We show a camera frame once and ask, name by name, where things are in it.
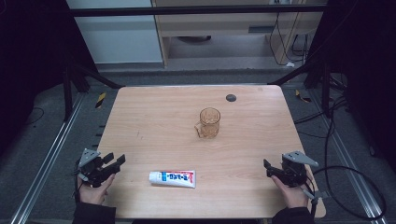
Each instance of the black curtain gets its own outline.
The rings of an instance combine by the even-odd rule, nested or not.
[[[36,95],[63,82],[68,63],[65,59],[72,58],[97,73],[74,18],[45,13],[69,9],[66,1],[6,0],[6,5],[1,2],[0,155],[32,112]]]
[[[341,9],[323,15],[310,56],[346,75],[346,97],[356,120],[396,171],[396,6],[387,0],[329,1],[338,3]],[[312,70],[307,80],[318,82],[319,71]]]

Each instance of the mug handle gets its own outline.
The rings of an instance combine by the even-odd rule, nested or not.
[[[201,131],[201,127],[198,127],[198,125],[202,127],[201,121],[198,121],[198,123],[195,124],[194,128],[197,130],[198,136],[200,138],[202,138],[202,133],[200,132]]]

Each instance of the dark sleeve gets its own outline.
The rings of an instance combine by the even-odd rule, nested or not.
[[[273,224],[315,224],[314,218],[306,207],[285,208],[272,219]]]
[[[114,224],[115,222],[115,207],[77,203],[73,224]]]

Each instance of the robotic hand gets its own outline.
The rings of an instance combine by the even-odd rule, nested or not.
[[[108,164],[114,159],[114,154],[109,153],[103,158],[100,158],[99,155],[100,152],[85,148],[81,158],[76,162],[76,170],[74,172],[76,176],[74,192],[76,202],[79,202],[77,176],[80,177],[83,182],[91,184],[93,188],[98,188],[112,174],[118,173],[120,167],[125,163],[125,155],[122,155],[112,164],[107,167],[102,167],[104,164]]]
[[[304,166],[305,164],[318,166],[316,161],[313,161],[300,151],[294,151],[282,155],[282,170],[271,166],[271,163],[268,162],[268,160],[264,160],[264,167],[267,170],[267,176],[270,177],[275,175],[282,181],[282,183],[291,188],[298,187],[306,183],[307,175]]]

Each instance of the human hand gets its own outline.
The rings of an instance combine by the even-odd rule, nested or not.
[[[308,206],[308,197],[302,190],[305,186],[290,188],[289,186],[284,185],[275,175],[272,175],[271,178],[282,192],[283,200],[288,208]]]
[[[82,183],[78,177],[79,200],[82,203],[93,203],[101,205],[105,201],[105,196],[108,194],[107,189],[113,183],[116,175],[111,175],[99,188],[92,188],[89,184]]]

